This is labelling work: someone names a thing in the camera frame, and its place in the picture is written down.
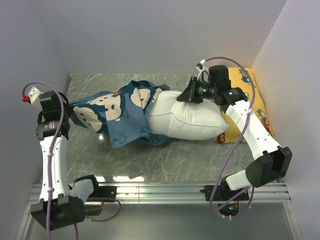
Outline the white pillow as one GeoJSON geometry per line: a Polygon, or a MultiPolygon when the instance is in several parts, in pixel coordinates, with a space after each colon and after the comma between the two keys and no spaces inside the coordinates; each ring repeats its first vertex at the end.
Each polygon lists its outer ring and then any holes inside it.
{"type": "Polygon", "coordinates": [[[182,140],[209,140],[229,128],[218,106],[207,99],[202,103],[177,101],[179,91],[162,91],[147,114],[154,134],[182,140]]]}

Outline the blue cartoon pillowcase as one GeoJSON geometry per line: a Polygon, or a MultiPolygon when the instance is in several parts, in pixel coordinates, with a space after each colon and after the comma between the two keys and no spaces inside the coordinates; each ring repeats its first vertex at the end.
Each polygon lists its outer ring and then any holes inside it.
{"type": "Polygon", "coordinates": [[[115,92],[100,91],[71,101],[70,119],[77,126],[108,135],[114,148],[131,142],[162,145],[169,137],[151,131],[147,114],[159,94],[168,90],[166,84],[132,80],[115,92]]]}

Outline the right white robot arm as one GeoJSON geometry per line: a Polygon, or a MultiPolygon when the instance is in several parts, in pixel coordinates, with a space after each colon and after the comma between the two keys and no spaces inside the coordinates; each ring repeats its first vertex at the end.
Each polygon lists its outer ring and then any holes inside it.
{"type": "Polygon", "coordinates": [[[196,66],[198,75],[193,76],[186,89],[177,97],[179,102],[200,104],[205,99],[214,100],[222,111],[240,130],[240,138],[245,139],[254,161],[244,170],[220,177],[213,187],[210,201],[216,193],[230,201],[248,189],[255,189],[283,178],[292,159],[289,147],[282,147],[266,130],[253,110],[256,91],[252,97],[240,87],[232,87],[229,70],[225,65],[196,66]]]}

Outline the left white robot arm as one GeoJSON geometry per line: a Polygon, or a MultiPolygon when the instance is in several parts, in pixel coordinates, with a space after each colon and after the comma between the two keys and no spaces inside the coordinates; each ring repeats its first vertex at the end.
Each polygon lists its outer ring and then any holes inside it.
{"type": "Polygon", "coordinates": [[[98,216],[105,202],[117,202],[117,188],[100,186],[94,175],[77,178],[69,185],[67,148],[73,111],[67,98],[62,93],[41,92],[36,87],[28,97],[40,109],[36,135],[43,158],[42,187],[39,202],[30,208],[32,217],[53,231],[98,216]]]}

